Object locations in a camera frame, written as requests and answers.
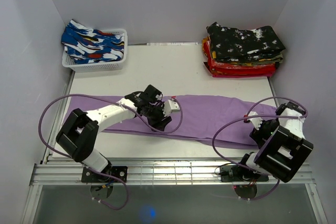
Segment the purple trousers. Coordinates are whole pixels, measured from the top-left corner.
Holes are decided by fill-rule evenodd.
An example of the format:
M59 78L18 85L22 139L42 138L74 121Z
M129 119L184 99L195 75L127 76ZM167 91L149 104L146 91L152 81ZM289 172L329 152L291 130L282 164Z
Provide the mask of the purple trousers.
M181 140L194 140L211 145L215 132L226 123L240 118L254 105L252 102L238 98L229 98L218 95L178 95L177 99L182 106L183 120L181 126L171 134L160 135L152 131L138 117L117 123L105 130L106 133L131 135L161 136ZM108 105L106 102L84 97L72 97L66 112L66 117L74 109L83 111L94 110ZM253 111L258 114L275 114L276 107L259 104ZM180 113L171 114L172 121L165 131L177 127ZM249 137L253 125L244 122L235 123L221 131L216 137L216 147L224 148L257 148L257 144Z

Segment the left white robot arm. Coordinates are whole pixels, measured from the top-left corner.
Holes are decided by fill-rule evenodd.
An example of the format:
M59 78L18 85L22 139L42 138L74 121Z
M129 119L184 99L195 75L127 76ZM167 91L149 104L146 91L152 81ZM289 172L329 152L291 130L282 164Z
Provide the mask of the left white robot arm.
M149 85L115 104L90 111L74 109L57 134L56 142L75 162L92 168L98 181L105 182L111 177L112 165L94 147L98 133L137 114L146 117L154 129L163 131L172 120L170 114L179 111L180 106L174 100L163 102L161 96L157 88Z

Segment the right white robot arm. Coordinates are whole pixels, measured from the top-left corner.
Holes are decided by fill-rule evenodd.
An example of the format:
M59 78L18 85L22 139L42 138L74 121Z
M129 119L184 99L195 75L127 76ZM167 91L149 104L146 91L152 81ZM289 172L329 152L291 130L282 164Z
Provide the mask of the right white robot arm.
M250 112L250 133L259 151L244 155L237 167L238 177L250 180L256 173L271 175L287 183L297 173L313 150L313 144L303 134L306 111L289 101L275 111L275 119L264 120L257 112Z

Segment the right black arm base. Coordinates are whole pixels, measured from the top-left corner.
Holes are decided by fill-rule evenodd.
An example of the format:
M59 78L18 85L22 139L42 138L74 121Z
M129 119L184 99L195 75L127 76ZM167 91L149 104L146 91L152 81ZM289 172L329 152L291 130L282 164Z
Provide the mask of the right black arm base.
M221 177L221 182L268 182L267 175L254 173L241 166L227 163L215 168L215 175Z

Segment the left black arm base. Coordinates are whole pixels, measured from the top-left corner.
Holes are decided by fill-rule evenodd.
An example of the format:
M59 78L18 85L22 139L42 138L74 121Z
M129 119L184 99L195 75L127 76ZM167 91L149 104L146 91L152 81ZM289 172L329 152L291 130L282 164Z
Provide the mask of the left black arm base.
M107 175L99 175L93 171L91 171L89 168L84 167L82 170L81 175L81 182L82 183L109 183L111 181L114 181L110 176L116 177L123 182L127 181L127 175L128 175L128 167L127 166L112 166L111 168L108 168Z

